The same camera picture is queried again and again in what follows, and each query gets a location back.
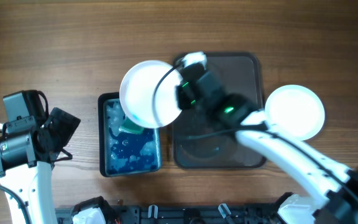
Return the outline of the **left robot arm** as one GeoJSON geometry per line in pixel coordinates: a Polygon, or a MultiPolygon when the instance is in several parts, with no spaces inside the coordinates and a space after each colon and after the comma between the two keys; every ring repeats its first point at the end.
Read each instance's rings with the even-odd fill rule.
{"type": "Polygon", "coordinates": [[[17,117],[0,137],[0,188],[13,223],[57,223],[52,170],[80,119],[54,108],[49,116],[17,117]]]}

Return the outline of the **green yellow sponge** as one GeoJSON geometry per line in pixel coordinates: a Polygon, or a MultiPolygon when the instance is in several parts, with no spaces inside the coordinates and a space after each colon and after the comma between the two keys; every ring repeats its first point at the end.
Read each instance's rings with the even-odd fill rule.
{"type": "Polygon", "coordinates": [[[129,133],[129,134],[142,134],[144,128],[138,126],[132,122],[128,117],[125,118],[124,122],[119,127],[120,132],[129,133]]]}

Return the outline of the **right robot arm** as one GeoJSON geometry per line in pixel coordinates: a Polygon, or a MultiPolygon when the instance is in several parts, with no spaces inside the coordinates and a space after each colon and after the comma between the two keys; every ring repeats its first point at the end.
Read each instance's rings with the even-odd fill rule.
{"type": "Polygon", "coordinates": [[[177,87],[181,109],[196,108],[219,130],[204,137],[234,138],[275,163],[308,193],[287,197],[277,209],[284,223],[358,223],[358,168],[341,164],[269,121],[242,95],[228,94],[201,63],[185,66],[177,87]]]}

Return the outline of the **white plate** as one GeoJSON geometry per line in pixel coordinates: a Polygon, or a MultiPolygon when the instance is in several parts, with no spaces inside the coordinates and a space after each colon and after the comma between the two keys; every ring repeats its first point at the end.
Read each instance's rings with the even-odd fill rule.
{"type": "Polygon", "coordinates": [[[182,77],[178,70],[159,60],[134,65],[124,76],[119,99],[125,115],[143,128],[161,128],[181,114],[176,87],[182,77]]]}
{"type": "Polygon", "coordinates": [[[316,93],[301,85],[274,90],[265,103],[269,119],[301,141],[315,137],[323,128],[326,114],[316,93]]]}

